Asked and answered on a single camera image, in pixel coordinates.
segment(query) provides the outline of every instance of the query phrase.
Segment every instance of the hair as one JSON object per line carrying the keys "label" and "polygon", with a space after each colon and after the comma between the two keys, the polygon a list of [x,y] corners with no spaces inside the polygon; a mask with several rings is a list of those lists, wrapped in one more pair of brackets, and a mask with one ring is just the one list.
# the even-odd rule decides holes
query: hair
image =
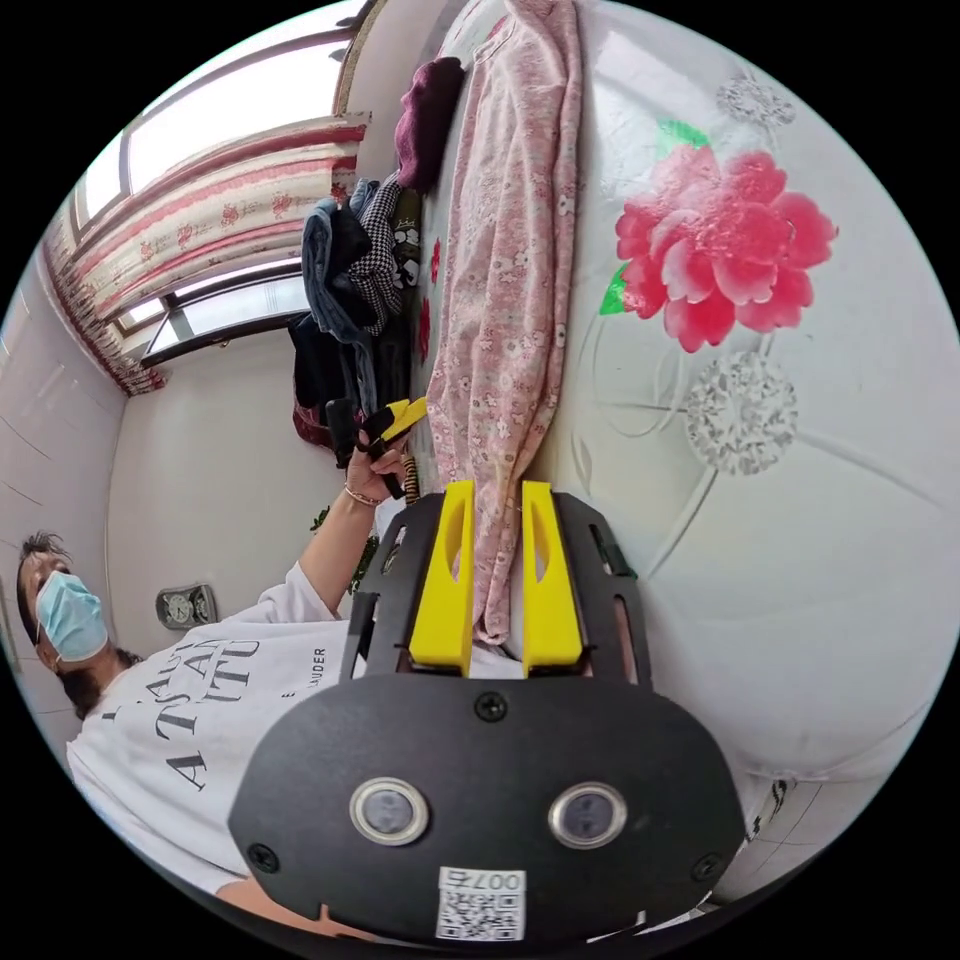
{"label": "hair", "polygon": [[[20,546],[20,563],[17,566],[17,611],[20,614],[23,629],[27,632],[27,636],[34,646],[40,642],[40,625],[30,612],[27,592],[24,589],[21,575],[24,563],[37,553],[49,553],[67,563],[73,561],[70,554],[64,550],[63,541],[55,533],[40,530],[27,537]],[[119,647],[116,648],[116,653],[124,669],[132,667],[143,659],[143,657]],[[100,702],[100,686],[93,675],[93,671],[71,670],[68,673],[58,672],[57,676],[60,678],[60,683],[63,684],[63,692],[73,704],[74,713],[80,720],[85,720],[90,711]]]}

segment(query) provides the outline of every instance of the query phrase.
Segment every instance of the qr code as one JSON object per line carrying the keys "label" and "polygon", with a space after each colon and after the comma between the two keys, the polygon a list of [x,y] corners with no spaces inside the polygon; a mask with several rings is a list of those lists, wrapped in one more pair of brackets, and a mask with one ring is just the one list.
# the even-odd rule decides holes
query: qr code
{"label": "qr code", "polygon": [[521,871],[444,868],[440,875],[437,939],[522,940],[525,886]]}

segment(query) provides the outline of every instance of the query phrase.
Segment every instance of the white wall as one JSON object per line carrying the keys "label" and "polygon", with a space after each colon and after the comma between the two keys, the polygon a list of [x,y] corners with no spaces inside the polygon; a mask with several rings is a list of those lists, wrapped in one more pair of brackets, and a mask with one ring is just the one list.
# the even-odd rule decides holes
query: white wall
{"label": "white wall", "polygon": [[256,603],[342,489],[333,454],[294,429],[293,361],[286,331],[247,337],[175,361],[167,386],[128,402],[107,528],[116,639],[127,649],[176,642],[156,617],[161,589],[209,583],[221,617]]}
{"label": "white wall", "polygon": [[773,883],[828,847],[860,816],[886,777],[798,783],[766,829],[730,865],[713,892],[730,903]]}
{"label": "white wall", "polygon": [[19,545],[59,533],[77,575],[104,601],[111,624],[104,520],[126,397],[60,319],[34,259],[0,336],[0,580],[24,696],[63,760],[80,728],[57,678],[37,659],[17,614]]}
{"label": "white wall", "polygon": [[373,22],[347,97],[347,110],[371,111],[357,156],[357,172],[382,180],[397,168],[393,135],[403,113],[400,98],[421,63],[439,47],[434,28],[449,26],[466,0],[388,0]]}

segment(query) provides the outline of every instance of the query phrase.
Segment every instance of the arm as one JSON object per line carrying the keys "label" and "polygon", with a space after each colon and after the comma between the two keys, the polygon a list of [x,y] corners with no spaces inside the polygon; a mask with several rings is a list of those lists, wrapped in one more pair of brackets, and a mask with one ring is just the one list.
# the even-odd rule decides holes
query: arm
{"label": "arm", "polygon": [[248,880],[238,880],[228,883],[217,891],[217,897],[235,907],[256,913],[258,916],[272,920],[274,923],[284,923],[288,927],[298,927],[300,930],[309,930],[328,937],[345,936],[356,937],[358,940],[376,940],[372,934],[357,930],[354,927],[345,927],[327,915],[327,908],[323,907],[319,920],[308,920],[279,903],[274,903],[260,888],[252,877]]}
{"label": "arm", "polygon": [[[369,442],[362,433],[360,440]],[[300,558],[300,569],[328,610],[340,606],[363,556],[373,530],[374,504],[390,496],[383,476],[392,473],[403,482],[403,444],[399,441],[375,463],[359,448],[354,450],[347,467],[346,489],[333,502]]]}
{"label": "arm", "polygon": [[373,518],[373,507],[354,500],[344,490],[303,551],[300,569],[329,610],[340,606],[363,556]]}

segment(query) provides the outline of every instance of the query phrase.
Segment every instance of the bracelet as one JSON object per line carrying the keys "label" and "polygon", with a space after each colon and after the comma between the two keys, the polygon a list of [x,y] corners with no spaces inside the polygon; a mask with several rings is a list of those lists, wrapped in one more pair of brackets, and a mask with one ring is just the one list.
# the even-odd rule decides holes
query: bracelet
{"label": "bracelet", "polygon": [[373,500],[370,497],[365,497],[362,493],[354,493],[346,483],[343,485],[343,489],[346,491],[347,496],[352,497],[357,503],[362,503],[365,507],[379,507],[382,500]]}

